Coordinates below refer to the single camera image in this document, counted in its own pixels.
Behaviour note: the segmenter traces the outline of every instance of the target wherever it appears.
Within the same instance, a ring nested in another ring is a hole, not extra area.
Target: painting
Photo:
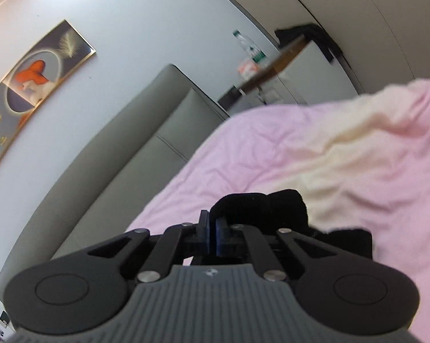
[[[33,112],[94,53],[93,47],[64,20],[2,79],[0,160]]]

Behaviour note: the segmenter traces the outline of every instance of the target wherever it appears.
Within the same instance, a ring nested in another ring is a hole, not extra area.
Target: gray headboard
[[[168,65],[80,152],[38,206],[0,273],[18,272],[125,231],[227,114]]]

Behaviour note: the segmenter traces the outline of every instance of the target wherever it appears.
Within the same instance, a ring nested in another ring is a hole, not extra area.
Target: water bottle
[[[241,35],[239,31],[234,31],[232,33],[237,40],[239,40],[239,44],[243,50],[247,53],[247,55],[260,67],[265,67],[268,65],[269,61],[266,55],[262,52],[262,50],[253,42],[253,40],[245,35]]]

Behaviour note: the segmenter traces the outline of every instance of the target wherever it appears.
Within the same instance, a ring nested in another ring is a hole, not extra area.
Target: gold feather
[[[76,31],[70,29],[60,38],[59,52],[63,57],[72,58],[79,52],[82,40]]]

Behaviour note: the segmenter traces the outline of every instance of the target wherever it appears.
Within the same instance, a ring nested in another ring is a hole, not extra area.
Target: pink bedspread
[[[233,192],[297,189],[321,230],[362,226],[374,259],[418,285],[411,331],[430,343],[430,80],[374,96],[267,106],[221,125],[131,224],[162,233]]]

